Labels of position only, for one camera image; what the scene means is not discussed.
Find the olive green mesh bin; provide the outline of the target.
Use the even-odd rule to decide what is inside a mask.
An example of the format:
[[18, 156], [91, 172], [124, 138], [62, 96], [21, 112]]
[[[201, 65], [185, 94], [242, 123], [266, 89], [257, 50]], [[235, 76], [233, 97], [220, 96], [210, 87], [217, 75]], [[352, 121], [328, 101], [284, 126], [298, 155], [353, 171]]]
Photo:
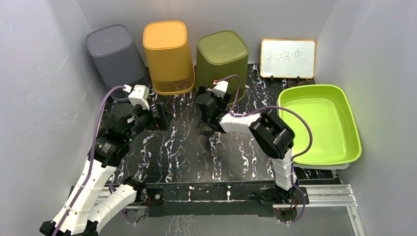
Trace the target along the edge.
[[245, 96], [249, 49], [244, 40], [234, 31], [223, 30], [203, 36], [197, 42], [195, 88], [205, 85], [212, 88], [213, 81], [230, 75], [227, 93], [229, 104]]

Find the orange mesh bin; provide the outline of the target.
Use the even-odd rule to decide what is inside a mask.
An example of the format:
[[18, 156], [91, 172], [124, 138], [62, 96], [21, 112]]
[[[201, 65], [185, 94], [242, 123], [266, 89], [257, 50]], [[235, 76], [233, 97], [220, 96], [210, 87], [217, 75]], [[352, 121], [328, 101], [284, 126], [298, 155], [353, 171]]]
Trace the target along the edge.
[[178, 95], [193, 89], [195, 72], [185, 23], [148, 24], [143, 32], [143, 48], [156, 93]]

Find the grey mesh bin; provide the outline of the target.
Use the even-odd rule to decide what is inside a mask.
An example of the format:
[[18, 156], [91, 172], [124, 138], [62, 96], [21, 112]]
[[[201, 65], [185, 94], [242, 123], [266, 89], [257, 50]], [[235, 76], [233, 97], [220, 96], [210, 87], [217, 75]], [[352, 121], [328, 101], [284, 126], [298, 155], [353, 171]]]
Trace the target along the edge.
[[149, 71], [126, 26], [115, 24], [89, 33], [86, 47], [107, 90], [123, 85], [152, 87]]

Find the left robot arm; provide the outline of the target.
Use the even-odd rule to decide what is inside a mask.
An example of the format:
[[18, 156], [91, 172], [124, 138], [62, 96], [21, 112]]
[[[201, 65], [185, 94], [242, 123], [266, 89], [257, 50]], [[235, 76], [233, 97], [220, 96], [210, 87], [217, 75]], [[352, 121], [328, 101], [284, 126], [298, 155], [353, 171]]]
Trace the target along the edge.
[[97, 204], [104, 185], [129, 153], [130, 143], [145, 130], [166, 131], [173, 115], [162, 102], [157, 115], [142, 105], [119, 103], [103, 119], [93, 139], [84, 169], [60, 212], [42, 223], [45, 236], [97, 236], [103, 227], [127, 205], [145, 202], [145, 183], [128, 177], [103, 202]]

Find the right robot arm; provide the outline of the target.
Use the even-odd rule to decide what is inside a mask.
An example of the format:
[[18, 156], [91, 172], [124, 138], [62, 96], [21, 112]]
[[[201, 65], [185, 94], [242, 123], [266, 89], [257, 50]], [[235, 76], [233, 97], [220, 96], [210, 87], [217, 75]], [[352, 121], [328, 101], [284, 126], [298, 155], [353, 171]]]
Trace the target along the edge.
[[246, 117], [230, 114], [227, 109], [230, 97], [219, 86], [209, 89], [201, 85], [196, 102], [202, 121], [216, 132], [252, 135], [262, 152], [271, 158], [275, 172], [275, 189], [260, 190], [256, 195], [267, 203], [290, 203], [297, 196], [292, 160], [294, 131], [272, 109]]

